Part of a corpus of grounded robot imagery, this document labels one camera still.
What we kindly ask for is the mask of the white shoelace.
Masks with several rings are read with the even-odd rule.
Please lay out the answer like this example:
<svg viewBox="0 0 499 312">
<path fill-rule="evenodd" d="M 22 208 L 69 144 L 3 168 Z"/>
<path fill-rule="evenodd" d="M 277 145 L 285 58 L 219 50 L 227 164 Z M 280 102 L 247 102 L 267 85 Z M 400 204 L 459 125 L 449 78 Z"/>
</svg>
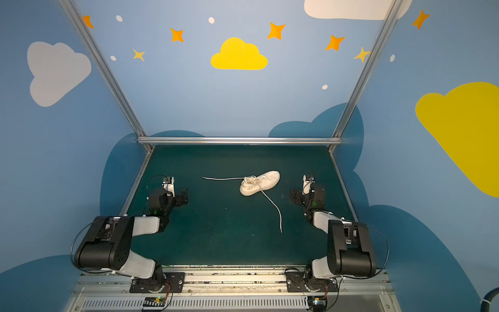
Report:
<svg viewBox="0 0 499 312">
<path fill-rule="evenodd" d="M 234 177 L 234 178 L 210 178 L 210 177 L 202 177 L 203 179 L 209 180 L 209 181 L 232 181 L 232 180 L 241 180 L 241 183 L 243 181 L 244 177 Z M 265 192 L 258 192 L 261 193 L 277 210 L 278 215 L 279 215 L 279 231 L 280 233 L 283 233 L 283 217 L 282 217 L 282 212 L 281 209 L 275 204 L 275 202 L 269 197 L 269 195 L 266 194 Z"/>
</svg>

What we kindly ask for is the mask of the white sneaker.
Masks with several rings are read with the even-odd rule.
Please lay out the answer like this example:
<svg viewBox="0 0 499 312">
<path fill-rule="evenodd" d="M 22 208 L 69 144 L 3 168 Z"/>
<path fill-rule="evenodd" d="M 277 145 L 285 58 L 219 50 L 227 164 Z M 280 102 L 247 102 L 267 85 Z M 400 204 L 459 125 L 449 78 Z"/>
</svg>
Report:
<svg viewBox="0 0 499 312">
<path fill-rule="evenodd" d="M 252 196 L 258 192 L 265 192 L 274 188 L 280 180 L 278 171 L 269 171 L 259 176 L 244 177 L 240 185 L 240 193 L 243 196 Z"/>
</svg>

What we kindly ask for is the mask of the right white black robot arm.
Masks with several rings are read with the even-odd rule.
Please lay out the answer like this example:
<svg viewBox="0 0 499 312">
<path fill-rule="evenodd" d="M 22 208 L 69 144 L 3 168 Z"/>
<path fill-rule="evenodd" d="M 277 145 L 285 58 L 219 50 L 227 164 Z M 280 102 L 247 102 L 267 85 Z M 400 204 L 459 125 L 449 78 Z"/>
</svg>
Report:
<svg viewBox="0 0 499 312">
<path fill-rule="evenodd" d="M 362 222 L 347 220 L 326 210 L 325 190 L 292 190 L 290 201 L 304 207 L 307 221 L 327 235 L 326 255 L 311 261 L 298 276 L 298 271 L 287 274 L 288 283 L 298 291 L 319 292 L 329 289 L 338 277 L 354 280 L 370 279 L 385 270 L 390 247 L 383 266 L 378 267 L 370 232 L 373 228 Z"/>
</svg>

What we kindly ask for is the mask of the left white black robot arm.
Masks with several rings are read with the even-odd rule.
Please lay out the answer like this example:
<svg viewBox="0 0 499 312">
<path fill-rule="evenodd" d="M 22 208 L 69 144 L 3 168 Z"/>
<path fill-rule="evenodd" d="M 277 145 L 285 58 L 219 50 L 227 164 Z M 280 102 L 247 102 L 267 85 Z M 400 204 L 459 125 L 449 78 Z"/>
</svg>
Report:
<svg viewBox="0 0 499 312">
<path fill-rule="evenodd" d="M 183 290 L 185 273 L 165 273 L 162 265 L 132 251 L 132 238 L 161 233 L 175 207 L 188 204 L 188 191 L 159 188 L 149 196 L 149 214 L 139 217 L 100 216 L 86 229 L 78 248 L 70 248 L 72 264 L 98 274 L 106 270 L 131 278 L 130 293 L 168 294 Z"/>
</svg>

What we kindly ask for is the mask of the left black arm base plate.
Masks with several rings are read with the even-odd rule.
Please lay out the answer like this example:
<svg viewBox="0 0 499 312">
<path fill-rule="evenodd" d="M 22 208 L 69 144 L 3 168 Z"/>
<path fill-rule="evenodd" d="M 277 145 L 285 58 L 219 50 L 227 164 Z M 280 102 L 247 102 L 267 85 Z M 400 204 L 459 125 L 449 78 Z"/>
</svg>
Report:
<svg viewBox="0 0 499 312">
<path fill-rule="evenodd" d="M 149 279 L 133 279 L 129 292 L 133 294 L 181 293 L 184 282 L 184 272 L 164 272 L 162 276 L 153 275 Z"/>
</svg>

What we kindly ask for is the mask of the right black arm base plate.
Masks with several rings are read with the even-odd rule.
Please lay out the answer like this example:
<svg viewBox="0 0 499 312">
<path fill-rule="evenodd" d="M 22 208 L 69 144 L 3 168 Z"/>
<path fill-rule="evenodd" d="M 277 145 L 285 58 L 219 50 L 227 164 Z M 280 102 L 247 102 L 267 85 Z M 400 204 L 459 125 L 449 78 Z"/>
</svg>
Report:
<svg viewBox="0 0 499 312">
<path fill-rule="evenodd" d="M 297 270 L 288 270 L 284 272 L 284 275 L 288 292 L 324 293 L 339 291 L 337 280 L 318 279 L 309 273 Z"/>
</svg>

